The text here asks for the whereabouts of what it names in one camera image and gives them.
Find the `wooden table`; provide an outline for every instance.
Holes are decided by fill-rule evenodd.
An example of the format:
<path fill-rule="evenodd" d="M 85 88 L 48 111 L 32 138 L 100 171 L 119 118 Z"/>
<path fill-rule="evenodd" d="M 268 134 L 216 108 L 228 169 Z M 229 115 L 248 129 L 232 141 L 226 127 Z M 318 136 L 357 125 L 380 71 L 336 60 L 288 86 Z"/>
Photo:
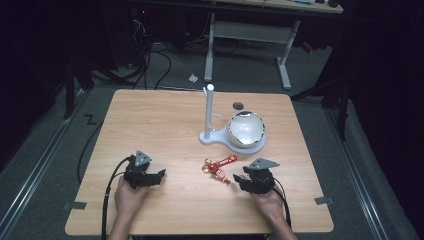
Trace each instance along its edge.
<path fill-rule="evenodd" d="M 222 160 L 232 154 L 220 144 L 203 145 L 206 99 L 203 92 L 118 90 L 93 150 L 77 194 L 84 210 L 73 209 L 66 232 L 70 235 L 100 235 L 103 198 L 109 178 L 122 159 L 139 149 L 153 161 L 148 173 L 166 169 L 160 186 L 152 187 L 131 227 L 134 235 L 254 234 L 271 229 L 251 196 L 241 191 L 232 174 L 246 176 L 242 167 L 262 157 L 279 162 L 271 172 L 283 184 L 295 232 L 329 232 L 333 222 L 325 204 L 315 198 L 323 193 L 315 173 L 290 98 L 283 94 L 214 94 L 212 126 L 221 129 L 238 111 L 258 113 L 266 126 L 265 147 L 251 156 L 223 167 L 230 177 L 226 185 L 201 168 L 205 158 Z M 111 193 L 115 192 L 117 179 Z M 115 218 L 109 199 L 107 231 Z"/>

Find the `dark background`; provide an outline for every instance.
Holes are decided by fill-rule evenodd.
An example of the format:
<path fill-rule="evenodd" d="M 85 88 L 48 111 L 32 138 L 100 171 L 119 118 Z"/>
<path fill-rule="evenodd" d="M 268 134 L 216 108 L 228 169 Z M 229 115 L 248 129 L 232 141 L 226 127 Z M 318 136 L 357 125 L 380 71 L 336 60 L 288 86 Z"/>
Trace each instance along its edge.
<path fill-rule="evenodd" d="M 372 18 L 373 23 L 350 23 L 343 28 L 337 23 L 306 21 L 295 45 L 308 42 L 315 48 L 334 47 L 317 86 L 335 79 L 350 83 L 349 98 L 371 148 L 406 215 L 423 237 L 419 227 L 424 215 L 423 1 L 341 4 L 345 15 Z M 110 8 L 60 1 L 1 3 L 1 169 L 37 119 L 54 104 L 71 56 L 84 56 L 108 69 L 133 62 L 127 10 L 125 5 Z M 205 13 L 181 10 L 149 11 L 155 37 L 180 48 L 187 40 L 185 32 L 198 34 L 206 18 Z"/>

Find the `black cable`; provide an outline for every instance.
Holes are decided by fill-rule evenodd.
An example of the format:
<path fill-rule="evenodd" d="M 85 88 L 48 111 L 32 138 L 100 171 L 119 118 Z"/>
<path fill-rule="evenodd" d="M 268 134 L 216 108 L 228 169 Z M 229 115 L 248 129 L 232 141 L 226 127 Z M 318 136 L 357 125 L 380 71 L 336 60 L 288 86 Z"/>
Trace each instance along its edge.
<path fill-rule="evenodd" d="M 169 61 L 169 67 L 168 67 L 168 70 L 166 71 L 166 73 L 156 82 L 156 85 L 155 85 L 155 88 L 154 88 L 155 90 L 157 90 L 159 83 L 162 81 L 162 79 L 165 78 L 165 76 L 171 70 L 171 59 L 168 56 L 166 56 L 165 54 L 161 53 L 161 52 L 158 52 L 157 54 L 160 54 L 160 55 L 162 55 L 162 56 L 164 56 L 164 57 L 166 57 L 168 59 L 168 61 Z"/>
<path fill-rule="evenodd" d="M 274 192 L 276 192 L 278 196 L 280 196 L 281 200 L 283 201 L 284 209 L 286 210 L 286 221 L 289 227 L 291 228 L 291 217 L 290 217 L 290 210 L 289 210 L 289 205 L 287 204 L 287 200 L 283 197 L 283 195 L 277 189 L 272 188 L 272 190 L 274 190 Z"/>
<path fill-rule="evenodd" d="M 78 182 L 81 185 L 81 173 L 80 173 L 80 168 L 81 168 L 81 161 L 82 161 L 82 157 L 84 156 L 85 151 L 87 150 L 88 144 L 91 142 L 91 139 L 94 137 L 94 135 L 96 134 L 97 131 L 99 131 L 100 127 L 103 125 L 103 121 L 99 124 L 99 126 L 96 127 L 96 129 L 94 130 L 94 132 L 91 134 L 90 138 L 88 138 L 87 142 L 85 143 L 84 149 L 81 152 L 80 158 L 78 160 L 78 165 L 77 165 L 77 178 L 78 178 Z"/>
<path fill-rule="evenodd" d="M 147 55 L 147 67 L 146 67 L 146 72 L 144 73 L 144 90 L 147 90 L 147 69 L 150 66 L 150 54 L 151 51 L 149 50 L 149 54 Z"/>
<path fill-rule="evenodd" d="M 116 166 L 115 170 L 113 171 L 112 176 L 110 177 L 109 183 L 106 187 L 105 198 L 103 200 L 103 213 L 102 213 L 102 239 L 103 240 L 106 240 L 107 207 L 109 202 L 109 193 L 111 189 L 110 186 L 112 185 L 113 179 L 119 175 L 119 174 L 116 174 L 118 169 L 121 167 L 122 164 L 124 164 L 124 162 L 130 161 L 130 158 L 131 157 L 127 157 L 121 160 L 121 162 L 119 162 L 118 166 Z"/>
<path fill-rule="evenodd" d="M 276 179 L 276 178 L 274 178 L 274 180 L 277 181 L 278 184 L 280 185 L 281 191 L 283 191 L 283 195 L 281 195 L 281 193 L 279 193 L 275 188 L 272 188 L 272 189 L 276 193 L 278 193 L 278 195 L 283 200 L 284 209 L 286 210 L 286 221 L 287 221 L 287 224 L 289 225 L 289 227 L 291 228 L 291 217 L 290 217 L 289 205 L 287 204 L 286 192 L 284 191 L 283 185 L 280 183 L 280 181 L 278 181 L 278 179 Z"/>

